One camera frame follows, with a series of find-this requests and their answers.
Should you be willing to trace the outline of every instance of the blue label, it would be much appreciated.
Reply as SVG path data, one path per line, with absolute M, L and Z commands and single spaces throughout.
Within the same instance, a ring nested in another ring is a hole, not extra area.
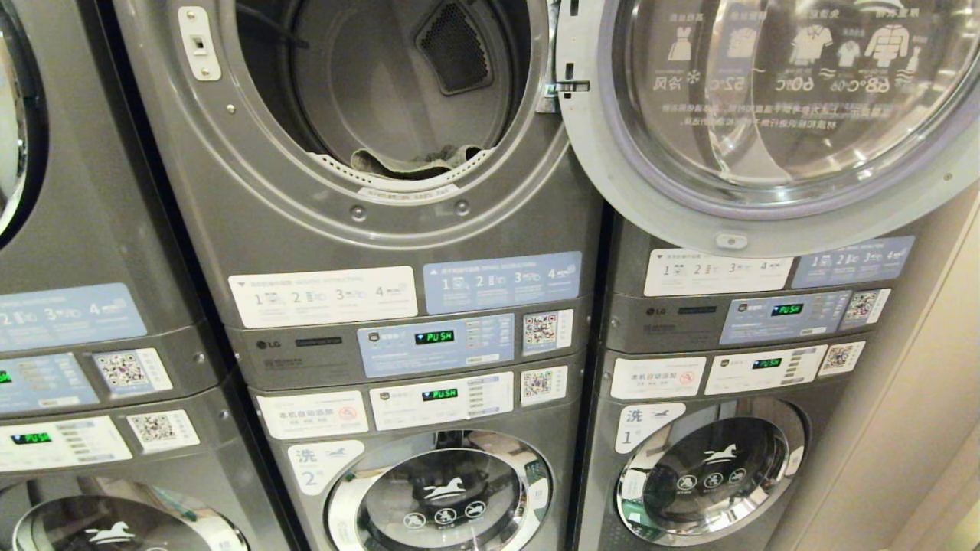
M 98 401 L 73 354 L 0 360 L 0 413 L 33 412 Z
M 902 274 L 914 236 L 883 237 L 863 241 L 800 259 L 793 288 L 847 285 L 894 279 Z
M 366 376 L 419 374 L 514 359 L 514 315 L 358 329 Z
M 582 253 L 426 264 L 429 314 L 537 304 L 578 296 Z
M 851 291 L 733 300 L 721 344 L 815 337 L 837 331 Z
M 0 296 L 0 352 L 145 334 L 122 283 Z

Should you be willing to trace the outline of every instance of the white horse logo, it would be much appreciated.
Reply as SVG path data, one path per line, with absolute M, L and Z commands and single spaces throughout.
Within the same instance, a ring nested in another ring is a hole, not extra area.
M 85 533 L 93 533 L 93 535 L 88 541 L 89 543 L 95 543 L 96 545 L 102 545 L 103 543 L 120 543 L 126 541 L 132 541 L 136 534 L 129 533 L 126 530 L 129 529 L 129 525 L 123 522 L 118 522 L 113 525 L 112 528 L 108 530 L 100 530 L 99 528 L 89 528 Z
M 708 458 L 704 460 L 705 464 L 731 461 L 735 459 L 735 444 L 728 444 L 728 447 L 720 452 L 709 450 L 705 452 L 705 455 L 708 456 Z
M 429 492 L 424 499 L 442 499 L 466 493 L 466 488 L 463 487 L 463 479 L 458 476 L 450 480 L 445 486 L 426 486 L 423 489 Z

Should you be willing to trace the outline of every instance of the dryer door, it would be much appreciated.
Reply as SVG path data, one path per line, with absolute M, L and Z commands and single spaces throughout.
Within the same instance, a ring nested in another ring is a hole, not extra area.
M 0 6 L 0 246 L 37 195 L 45 158 L 36 70 L 16 20 Z
M 746 398 L 655 432 L 623 469 L 615 504 L 639 537 L 670 547 L 714 541 L 747 526 L 786 491 L 806 434 L 791 406 Z
M 614 207 L 677 245 L 832 249 L 907 224 L 980 176 L 978 0 L 562 10 L 572 147 Z
M 36 478 L 0 491 L 0 510 L 3 551 L 249 549 L 241 532 L 205 504 L 128 480 Z
M 551 482 L 530 446 L 497 432 L 420 434 L 369 453 L 324 515 L 340 551 L 516 551 L 548 510 Z

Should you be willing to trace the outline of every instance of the qr code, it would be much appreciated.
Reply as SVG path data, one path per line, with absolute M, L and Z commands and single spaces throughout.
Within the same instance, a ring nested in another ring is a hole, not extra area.
M 166 442 L 177 438 L 167 414 L 134 415 L 129 417 L 129 423 L 140 442 Z
M 555 386 L 555 372 L 541 370 L 523 374 L 524 392 L 527 397 L 551 394 Z
M 558 313 L 525 316 L 524 342 L 527 344 L 558 342 Z
M 874 303 L 878 299 L 878 291 L 869 293 L 855 293 L 854 298 L 851 299 L 851 305 L 848 306 L 848 313 L 845 314 L 845 320 L 866 320 L 871 315 L 871 310 L 874 309 Z
M 147 382 L 143 366 L 133 354 L 106 354 L 98 356 L 96 363 L 110 386 L 134 386 Z
M 833 372 L 846 368 L 857 348 L 856 343 L 831 346 L 827 358 L 823 361 L 822 369 Z

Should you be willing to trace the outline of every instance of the stacked washer dryer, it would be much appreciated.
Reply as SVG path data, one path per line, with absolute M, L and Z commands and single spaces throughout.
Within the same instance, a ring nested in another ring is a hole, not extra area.
M 0 549 L 287 551 L 95 3 L 0 34 Z
M 563 3 L 563 117 L 622 215 L 578 549 L 766 547 L 913 222 L 980 176 L 977 2 L 912 4 Z
M 564 548 L 602 201 L 543 0 L 119 0 L 317 549 Z

